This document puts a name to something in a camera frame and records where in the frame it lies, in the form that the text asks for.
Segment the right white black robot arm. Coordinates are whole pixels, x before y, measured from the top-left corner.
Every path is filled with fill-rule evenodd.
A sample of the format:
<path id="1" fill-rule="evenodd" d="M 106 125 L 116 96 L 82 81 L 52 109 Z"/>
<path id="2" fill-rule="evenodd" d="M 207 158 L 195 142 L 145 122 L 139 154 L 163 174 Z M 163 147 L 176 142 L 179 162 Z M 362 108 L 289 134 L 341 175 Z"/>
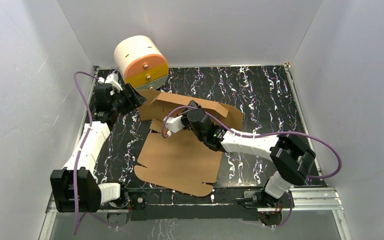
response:
<path id="1" fill-rule="evenodd" d="M 275 134 L 258 137 L 214 124 L 199 106 L 189 106 L 166 122 L 171 132 L 190 130 L 207 148 L 215 152 L 242 153 L 269 159 L 276 172 L 266 181 L 261 192 L 245 193 L 238 204 L 248 208 L 275 207 L 285 193 L 303 186 L 316 154 L 297 135 Z"/>

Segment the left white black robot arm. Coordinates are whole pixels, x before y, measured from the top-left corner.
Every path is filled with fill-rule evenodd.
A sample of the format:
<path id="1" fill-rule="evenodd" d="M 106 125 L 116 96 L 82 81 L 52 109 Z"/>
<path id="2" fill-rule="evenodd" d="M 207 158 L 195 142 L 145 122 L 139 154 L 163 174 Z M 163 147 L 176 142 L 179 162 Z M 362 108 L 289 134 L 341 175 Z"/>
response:
<path id="1" fill-rule="evenodd" d="M 129 203 L 125 184 L 110 181 L 98 184 L 94 169 L 104 143 L 119 116 L 142 106 L 146 98 L 131 84 L 100 83 L 94 89 L 95 102 L 86 108 L 87 119 L 80 140 L 69 160 L 50 175 L 55 206 L 60 213 L 95 213 L 111 202 L 117 208 Z"/>

